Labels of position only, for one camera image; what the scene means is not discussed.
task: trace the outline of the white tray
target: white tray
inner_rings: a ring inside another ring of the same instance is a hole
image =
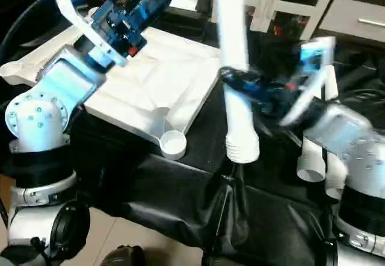
[[[12,85],[35,84],[39,68],[79,31],[70,27],[0,75]],[[113,125],[159,144],[175,129],[186,134],[217,81],[218,49],[148,28],[147,45],[124,68],[115,66],[107,82],[85,103],[87,111]]]

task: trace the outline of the black cloth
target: black cloth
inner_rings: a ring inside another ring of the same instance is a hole
[[[203,34],[191,30],[189,36],[188,25],[184,29],[178,20],[177,28],[172,28],[173,22],[171,28],[166,23],[158,27],[218,46],[213,26],[202,26]],[[248,41],[252,66],[272,72],[295,68],[297,42],[255,33],[249,33]],[[337,46],[336,58],[339,81],[346,79],[342,90],[362,87],[362,78],[381,87],[375,69],[380,63],[376,59],[373,65],[371,54],[356,55]],[[351,106],[363,109],[361,102]],[[369,118],[376,125],[383,121],[379,114]],[[2,131],[7,132],[4,122]],[[110,215],[209,255],[246,265],[322,263],[328,200],[323,183],[297,178],[300,149],[287,138],[260,132],[258,161],[234,165],[226,158],[226,132],[220,83],[188,131],[187,152],[178,162],[164,159],[155,145],[83,112],[70,128],[72,163],[81,179],[79,196]],[[2,143],[4,151],[8,140],[9,135]]]

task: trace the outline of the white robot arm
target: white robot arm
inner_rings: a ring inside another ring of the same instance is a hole
[[[38,73],[37,85],[14,98],[5,121],[17,137],[5,174],[16,180],[8,218],[8,247],[0,254],[16,265],[56,265],[84,246],[90,214],[76,200],[75,171],[68,163],[72,111],[146,44],[141,36],[171,0],[106,1],[90,20],[71,0],[56,0],[62,14],[84,34],[65,45]]]
[[[359,256],[356,250],[346,252],[343,245],[372,254],[362,265],[383,265],[379,257],[385,258],[385,137],[357,112],[314,98],[315,88],[323,85],[328,70],[334,70],[333,44],[333,39],[321,38],[302,45],[302,66],[290,78],[271,79],[231,68],[223,68],[221,77],[248,96],[269,122],[302,123],[307,128],[304,136],[346,164],[348,176],[333,223],[341,259],[332,265],[345,265],[342,257]],[[353,260],[345,260],[346,265],[353,265]]]

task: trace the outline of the floor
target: floor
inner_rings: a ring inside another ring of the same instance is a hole
[[[122,218],[114,218],[91,208],[91,228],[87,244],[64,266],[100,265],[103,258],[120,245],[139,245],[146,252],[148,266],[199,266],[202,250],[187,247],[157,231]],[[5,227],[0,223],[0,249],[7,244]]]

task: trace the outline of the white pipe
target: white pipe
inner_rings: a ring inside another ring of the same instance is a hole
[[[325,83],[325,99],[338,97],[338,86],[334,67],[330,67]],[[340,200],[348,174],[346,165],[333,153],[327,153],[326,195]]]
[[[314,96],[321,98],[321,87],[316,89]],[[322,158],[322,148],[303,138],[302,155],[298,158],[297,176],[306,182],[321,182],[325,179],[325,161]]]
[[[218,36],[222,66],[248,70],[244,0],[217,0]],[[259,157],[259,138],[254,130],[253,113],[248,99],[224,85],[226,103],[227,156],[246,164]]]

